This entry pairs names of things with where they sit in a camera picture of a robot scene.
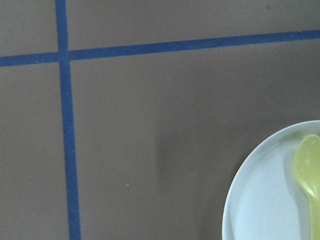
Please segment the yellow plastic spoon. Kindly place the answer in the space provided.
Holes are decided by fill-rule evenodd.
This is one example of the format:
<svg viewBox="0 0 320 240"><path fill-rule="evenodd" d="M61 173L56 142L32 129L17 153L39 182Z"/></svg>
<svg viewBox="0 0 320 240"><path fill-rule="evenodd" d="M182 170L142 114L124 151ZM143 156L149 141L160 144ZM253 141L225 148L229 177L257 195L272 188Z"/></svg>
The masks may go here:
<svg viewBox="0 0 320 240"><path fill-rule="evenodd" d="M309 202L310 239L320 238L320 137L305 137L297 148L293 160L296 182Z"/></svg>

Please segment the white round plate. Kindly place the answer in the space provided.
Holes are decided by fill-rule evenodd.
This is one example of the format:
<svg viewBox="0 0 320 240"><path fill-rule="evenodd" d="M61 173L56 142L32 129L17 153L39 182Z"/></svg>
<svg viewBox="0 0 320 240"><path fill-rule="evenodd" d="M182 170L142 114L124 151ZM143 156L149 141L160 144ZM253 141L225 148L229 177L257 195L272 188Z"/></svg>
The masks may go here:
<svg viewBox="0 0 320 240"><path fill-rule="evenodd" d="M319 135L318 120L285 127L262 141L244 160L228 190L224 240L309 240L310 207L294 177L302 140Z"/></svg>

